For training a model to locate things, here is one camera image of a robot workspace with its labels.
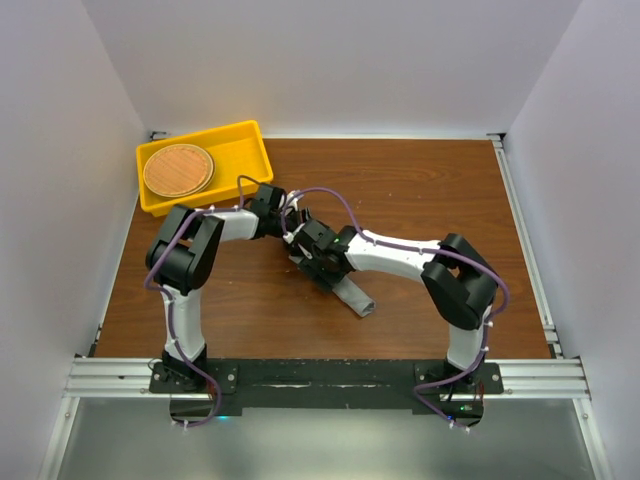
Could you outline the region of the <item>grey cloth napkin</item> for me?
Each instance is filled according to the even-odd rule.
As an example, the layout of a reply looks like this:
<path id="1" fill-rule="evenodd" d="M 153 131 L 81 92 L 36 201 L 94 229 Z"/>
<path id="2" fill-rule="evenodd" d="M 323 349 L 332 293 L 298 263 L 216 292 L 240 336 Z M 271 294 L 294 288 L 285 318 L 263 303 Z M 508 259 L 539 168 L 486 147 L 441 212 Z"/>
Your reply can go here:
<path id="1" fill-rule="evenodd" d="M 359 317 L 366 317 L 376 308 L 376 302 L 357 286 L 348 276 L 331 292 Z"/>

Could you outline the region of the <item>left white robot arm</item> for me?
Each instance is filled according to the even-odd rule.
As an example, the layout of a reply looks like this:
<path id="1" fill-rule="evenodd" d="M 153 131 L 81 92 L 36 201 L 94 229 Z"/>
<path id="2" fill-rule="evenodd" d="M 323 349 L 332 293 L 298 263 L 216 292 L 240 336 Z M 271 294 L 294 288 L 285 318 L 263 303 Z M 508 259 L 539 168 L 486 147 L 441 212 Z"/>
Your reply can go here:
<path id="1" fill-rule="evenodd" d="M 261 184 L 234 207 L 172 207 L 145 258 L 144 286 L 164 303 L 166 341 L 156 374 L 185 392 L 212 391 L 201 325 L 202 288 L 219 246 L 235 240 L 278 238 L 311 218 L 285 190 Z"/>

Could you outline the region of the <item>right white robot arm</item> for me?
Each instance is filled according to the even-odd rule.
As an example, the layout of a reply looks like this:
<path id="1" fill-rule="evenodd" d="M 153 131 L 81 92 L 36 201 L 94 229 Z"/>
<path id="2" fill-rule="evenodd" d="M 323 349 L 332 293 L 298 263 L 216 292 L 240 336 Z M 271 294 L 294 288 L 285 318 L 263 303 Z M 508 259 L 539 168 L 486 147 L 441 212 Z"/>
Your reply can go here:
<path id="1" fill-rule="evenodd" d="M 322 222 L 308 220 L 283 239 L 298 268 L 361 317 L 372 313 L 376 303 L 348 278 L 350 273 L 385 273 L 422 284 L 449 324 L 444 377 L 425 386 L 448 384 L 466 393 L 480 382 L 491 318 L 506 308 L 509 292 L 464 237 L 449 234 L 442 241 L 410 241 L 354 226 L 336 233 Z M 494 308 L 498 290 L 503 291 L 504 304 Z"/>

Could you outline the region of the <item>yellow plastic bin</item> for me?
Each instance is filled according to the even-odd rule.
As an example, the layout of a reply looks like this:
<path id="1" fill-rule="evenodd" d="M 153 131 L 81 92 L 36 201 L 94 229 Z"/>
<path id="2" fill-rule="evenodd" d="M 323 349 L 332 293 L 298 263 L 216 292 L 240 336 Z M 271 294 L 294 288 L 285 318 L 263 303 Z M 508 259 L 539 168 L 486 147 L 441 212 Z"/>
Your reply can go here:
<path id="1" fill-rule="evenodd" d="M 151 157 L 161 149 L 175 145 L 194 145 L 206 151 L 214 166 L 209 183 L 201 191 L 183 198 L 163 197 L 144 181 L 144 169 Z M 269 183 L 274 178 L 258 123 L 254 120 L 141 144 L 136 149 L 136 162 L 140 207 L 155 217 L 166 215 L 179 203 L 202 207 L 231 200 L 239 193 L 254 193 L 259 182 Z"/>

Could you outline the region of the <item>round woven coaster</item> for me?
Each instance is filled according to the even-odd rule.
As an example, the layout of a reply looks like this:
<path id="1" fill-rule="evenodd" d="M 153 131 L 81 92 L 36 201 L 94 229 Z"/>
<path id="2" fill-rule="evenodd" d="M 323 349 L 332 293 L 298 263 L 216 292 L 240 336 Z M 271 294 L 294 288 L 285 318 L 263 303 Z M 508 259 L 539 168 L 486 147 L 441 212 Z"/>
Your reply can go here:
<path id="1" fill-rule="evenodd" d="M 182 198 L 204 189 L 214 172 L 215 162 L 206 150 L 175 144 L 151 155 L 143 168 L 143 182 L 158 196 Z"/>

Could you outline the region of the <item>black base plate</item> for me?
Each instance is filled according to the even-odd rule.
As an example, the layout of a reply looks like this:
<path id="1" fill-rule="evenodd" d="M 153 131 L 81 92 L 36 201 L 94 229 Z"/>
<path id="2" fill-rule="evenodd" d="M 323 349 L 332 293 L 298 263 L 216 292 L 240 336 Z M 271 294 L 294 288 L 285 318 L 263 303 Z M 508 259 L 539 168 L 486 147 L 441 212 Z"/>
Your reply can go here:
<path id="1" fill-rule="evenodd" d="M 251 408 L 442 411 L 448 419 L 477 424 L 484 400 L 504 393 L 496 363 L 484 363 L 453 384 L 441 360 L 210 359 L 205 371 L 219 387 L 176 363 L 152 360 L 149 390 L 170 397 L 176 420 L 201 420 L 214 409 L 220 417 Z"/>

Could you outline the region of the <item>aluminium frame rail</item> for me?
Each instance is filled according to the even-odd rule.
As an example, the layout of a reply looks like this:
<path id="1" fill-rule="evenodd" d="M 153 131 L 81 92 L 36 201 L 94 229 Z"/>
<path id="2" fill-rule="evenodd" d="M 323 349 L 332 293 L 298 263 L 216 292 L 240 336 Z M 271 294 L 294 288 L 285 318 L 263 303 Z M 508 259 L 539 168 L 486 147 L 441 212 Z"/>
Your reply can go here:
<path id="1" fill-rule="evenodd" d="M 251 408 L 186 429 L 147 359 L 76 359 L 44 479 L 609 479 L 578 360 L 497 360 L 469 432 L 409 410 Z"/>

